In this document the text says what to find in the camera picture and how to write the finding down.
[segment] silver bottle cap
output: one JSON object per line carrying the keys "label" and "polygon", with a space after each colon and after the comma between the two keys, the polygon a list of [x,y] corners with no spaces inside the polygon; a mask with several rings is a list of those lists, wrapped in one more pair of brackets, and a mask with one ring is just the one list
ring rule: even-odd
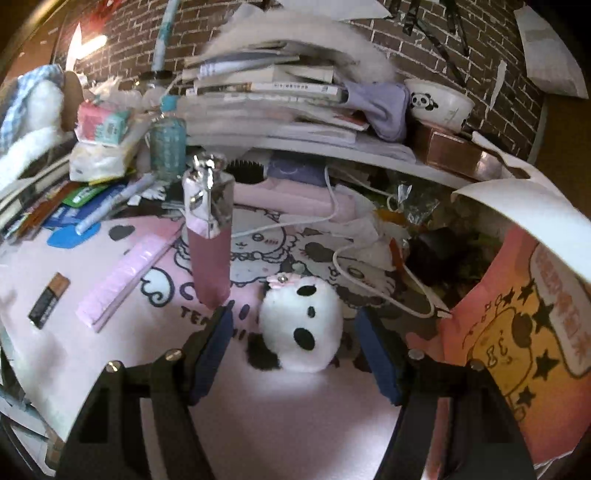
{"label": "silver bottle cap", "polygon": [[[205,238],[215,238],[232,224],[234,177],[223,171],[228,161],[222,154],[200,152],[192,163],[193,169],[183,177],[187,227]],[[192,228],[191,224],[200,227]]]}

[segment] copper box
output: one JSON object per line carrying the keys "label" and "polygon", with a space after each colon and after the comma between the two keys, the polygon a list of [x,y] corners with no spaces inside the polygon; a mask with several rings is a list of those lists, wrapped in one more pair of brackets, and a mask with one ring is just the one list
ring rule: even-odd
{"label": "copper box", "polygon": [[470,180],[502,177],[504,166],[496,156],[440,128],[413,125],[409,129],[408,146],[423,163]]}

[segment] pink flower hair clip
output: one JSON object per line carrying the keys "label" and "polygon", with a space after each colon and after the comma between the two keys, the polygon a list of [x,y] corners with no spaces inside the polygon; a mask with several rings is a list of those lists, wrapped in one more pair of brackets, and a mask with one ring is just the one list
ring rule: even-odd
{"label": "pink flower hair clip", "polygon": [[269,286],[273,290],[285,287],[287,285],[297,285],[297,283],[300,280],[301,275],[298,275],[296,273],[278,273],[277,275],[273,275],[272,277],[267,277]]}

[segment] white shelf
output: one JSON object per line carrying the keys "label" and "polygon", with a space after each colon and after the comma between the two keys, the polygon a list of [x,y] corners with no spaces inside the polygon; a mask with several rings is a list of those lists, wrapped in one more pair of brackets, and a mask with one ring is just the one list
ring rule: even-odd
{"label": "white shelf", "polygon": [[252,137],[249,135],[191,135],[187,139],[188,145],[227,145],[228,147],[266,148],[270,150],[284,150],[315,155],[323,155],[331,158],[351,160],[376,167],[388,168],[400,171],[422,179],[427,179],[446,185],[453,189],[460,189],[472,182],[451,173],[427,165],[412,164],[385,155],[375,155],[349,147],[338,147],[318,142],[303,140],[288,140],[273,137]]}

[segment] book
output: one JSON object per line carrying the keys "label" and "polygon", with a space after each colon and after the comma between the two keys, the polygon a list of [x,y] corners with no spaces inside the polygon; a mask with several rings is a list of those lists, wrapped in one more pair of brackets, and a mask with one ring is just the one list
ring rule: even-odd
{"label": "book", "polygon": [[197,78],[202,79],[225,73],[252,70],[275,63],[298,61],[299,59],[299,55],[283,54],[275,50],[242,51],[207,60],[199,66]]}
{"label": "book", "polygon": [[201,87],[198,95],[207,93],[261,93],[269,95],[294,95],[314,98],[329,102],[343,103],[346,101],[347,90],[327,83],[306,82],[250,82],[236,85],[212,85]]}
{"label": "book", "polygon": [[[195,80],[195,88],[211,85],[232,85],[248,82],[304,82],[304,79],[332,83],[334,67],[331,65],[274,64],[254,70],[242,70],[222,75],[214,75]],[[183,81],[189,82],[199,77],[199,68],[184,69]]]}
{"label": "book", "polygon": [[332,65],[302,65],[298,63],[287,63],[285,65],[278,65],[277,68],[296,77],[317,80],[318,82],[323,83],[332,83],[335,75],[335,68]]}
{"label": "book", "polygon": [[310,103],[312,105],[321,106],[338,106],[337,102],[330,102],[328,100],[320,100],[317,98],[297,96],[297,95],[277,95],[275,93],[207,93],[205,95],[194,96],[192,98],[203,99],[211,101],[212,105],[218,103],[239,103],[247,100],[265,100],[267,102],[276,102],[285,105],[293,103]]}
{"label": "book", "polygon": [[268,67],[243,70],[241,72],[232,72],[223,75],[214,75],[197,79],[199,69],[184,69],[183,81],[194,80],[193,87],[195,89],[201,87],[210,87],[213,85],[234,85],[236,83],[249,82],[301,82],[301,78],[295,75],[286,73],[281,69],[283,65],[269,65]]}
{"label": "book", "polygon": [[300,119],[350,128],[358,132],[364,132],[369,128],[369,123],[361,112],[316,106],[309,103],[291,103],[288,108],[294,111],[296,117]]}
{"label": "book", "polygon": [[307,122],[283,123],[267,119],[207,118],[187,122],[187,135],[243,135],[354,144],[356,132],[331,125]]}

